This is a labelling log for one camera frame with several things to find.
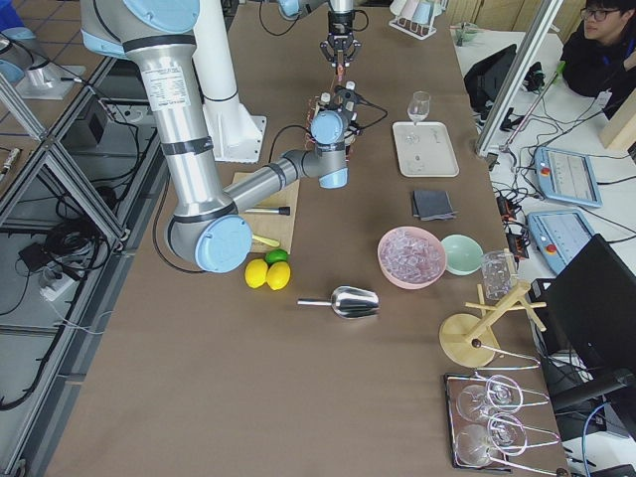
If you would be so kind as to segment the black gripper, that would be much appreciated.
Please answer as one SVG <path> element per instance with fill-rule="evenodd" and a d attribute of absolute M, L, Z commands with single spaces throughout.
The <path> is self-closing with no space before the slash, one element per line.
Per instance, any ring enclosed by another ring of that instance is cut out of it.
<path fill-rule="evenodd" d="M 348 68 L 357 57 L 362 44 L 354 38 L 355 11 L 346 12 L 328 11 L 328 35 L 327 42 L 320 43 L 320 50 L 326 61 L 333 67 L 339 65 L 338 48 L 346 48 L 343 51 L 343 66 Z"/>
<path fill-rule="evenodd" d="M 343 114 L 349 122 L 357 118 L 357 107 L 361 103 L 362 97 L 355 90 L 348 91 L 344 85 L 336 85 L 334 89 L 334 103 L 336 110 Z"/>

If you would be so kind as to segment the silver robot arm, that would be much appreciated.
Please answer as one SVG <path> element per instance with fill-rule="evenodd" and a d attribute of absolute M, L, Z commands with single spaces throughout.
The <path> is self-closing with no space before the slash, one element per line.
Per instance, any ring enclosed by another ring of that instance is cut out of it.
<path fill-rule="evenodd" d="M 281 0 L 277 1 L 283 19 L 295 21 L 311 15 L 323 5 L 327 11 L 328 32 L 320 43 L 326 61 L 336 70 L 345 70 L 362 48 L 355 38 L 356 8 L 350 0 Z"/>
<path fill-rule="evenodd" d="M 257 147 L 264 118 L 239 101 L 220 3 L 84 1 L 80 14 L 89 50 L 139 68 L 178 197 L 166 242 L 180 258 L 204 271 L 231 271 L 251 248 L 245 210 L 304 177 L 326 189 L 347 183 L 346 147 L 361 100 L 352 82 L 339 79 L 320 97 L 311 149 L 287 151 L 224 186 L 217 161 Z"/>

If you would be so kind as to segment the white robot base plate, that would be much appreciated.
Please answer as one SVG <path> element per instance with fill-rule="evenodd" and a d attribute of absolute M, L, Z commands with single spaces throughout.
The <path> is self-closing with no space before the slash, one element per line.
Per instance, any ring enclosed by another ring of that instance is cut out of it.
<path fill-rule="evenodd" d="M 213 139 L 214 156 L 217 162 L 255 164 L 259 160 L 267 118 L 248 115 L 239 119 L 239 128 L 225 125 L 221 114 L 209 116 L 204 113 L 208 131 Z"/>

